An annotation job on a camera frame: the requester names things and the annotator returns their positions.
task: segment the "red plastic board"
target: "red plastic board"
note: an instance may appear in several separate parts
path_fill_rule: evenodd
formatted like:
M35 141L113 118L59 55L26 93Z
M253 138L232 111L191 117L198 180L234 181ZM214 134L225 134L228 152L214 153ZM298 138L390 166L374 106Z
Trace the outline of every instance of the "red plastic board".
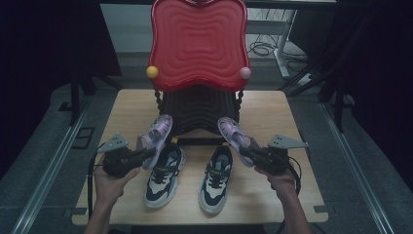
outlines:
M158 0L152 6L154 41L151 79L164 92L203 84L228 92L242 90L249 68L245 50L246 7L241 0Z

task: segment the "black and white sneaker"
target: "black and white sneaker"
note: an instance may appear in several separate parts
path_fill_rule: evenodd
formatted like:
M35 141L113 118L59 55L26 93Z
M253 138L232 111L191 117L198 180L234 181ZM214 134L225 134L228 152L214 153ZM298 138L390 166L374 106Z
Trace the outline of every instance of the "black and white sneaker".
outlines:
M147 182L145 204L149 208L166 205L176 192L177 177L185 165L185 153L176 144L166 145Z
M227 201L227 183L233 165L228 146L218 146L206 166L206 176L201 185L199 203L209 214L222 211Z

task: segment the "wooden table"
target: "wooden table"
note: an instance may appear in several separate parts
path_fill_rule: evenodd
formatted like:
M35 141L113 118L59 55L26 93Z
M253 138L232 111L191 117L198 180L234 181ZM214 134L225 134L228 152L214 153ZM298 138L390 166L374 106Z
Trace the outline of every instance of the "wooden table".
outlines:
M146 133L159 115L152 90L122 90L119 92L109 116L101 142L120 133L135 147L137 136ZM261 146L274 134L300 139L293 116L284 93L276 91L244 91L240 125ZM191 132L185 137L219 137L206 131ZM143 196L150 171L141 170L139 175L125 187L124 195L115 205L110 222L112 224L246 224L281 222L282 204L276 192L270 188L266 177L253 168L242 164L235 150L234 169L228 183L228 200L218 215L203 212L198 203L198 194L204 171L216 146L183 146L187 162L178 177L178 187L173 199L160 209L149 209ZM289 155L302 168L300 200L310 222L328 220L328 213L316 212L324 207L313 170L303 148L290 149ZM86 208L87 185L80 194L76 208ZM78 225L88 222L86 214L75 214L72 221Z

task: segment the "human hand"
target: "human hand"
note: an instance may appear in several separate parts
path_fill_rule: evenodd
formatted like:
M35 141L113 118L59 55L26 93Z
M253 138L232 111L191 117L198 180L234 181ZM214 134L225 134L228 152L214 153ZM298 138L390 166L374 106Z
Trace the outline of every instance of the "human hand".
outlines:
M140 168L136 168L128 172L124 177L118 178L109 176L107 172L103 170L102 166L96 166L94 168L94 183L96 189L96 202L102 203L108 206L114 206L118 201L118 198L124 193L125 185L139 173Z
M258 167L254 167L254 170L267 177L271 187L277 191L277 196L280 199L291 195L291 193L295 194L295 180L290 170L285 170L280 175L271 175Z

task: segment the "gray floor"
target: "gray floor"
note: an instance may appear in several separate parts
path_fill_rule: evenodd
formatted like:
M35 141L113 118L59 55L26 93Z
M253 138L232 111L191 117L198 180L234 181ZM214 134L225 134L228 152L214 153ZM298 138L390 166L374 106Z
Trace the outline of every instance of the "gray floor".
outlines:
M141 66L123 66L124 77L113 78L126 88L150 88L147 80L138 80L136 74L144 71ZM247 85L248 90L275 90L283 84L280 72L273 59L251 60L254 74ZM86 149L68 150L58 174L52 180L44 200L34 199L32 194L51 159L59 152L59 146L70 128L69 112L58 111L60 105L70 101L69 87L57 89L51 97L51 106L42 123L22 150L16 162L0 181L0 233L11 233L22 212L35 201L38 213L30 214L25 233L82 233L83 226L72 224L70 215L76 205L85 181L90 158L97 147L105 123L110 114L117 91L95 79L98 90L95 96L82 97L91 101L85 112L81 128L94 128L90 145ZM318 102L320 87L297 96L289 97L294 119L302 138L310 143L309 158L314 169L322 198L329 213L323 223L312 223L314 233L380 233L378 219L374 216L367 197L360 190L352 173L347 156L340 148L329 119ZM344 137L354 153L361 171L368 181L376 205L389 221L394 233L413 233L413 195L386 155L357 124L346 109L343 115ZM72 146L82 146L82 139L75 139ZM267 233L276 233L278 223L265 224ZM126 226L117 227L129 230Z

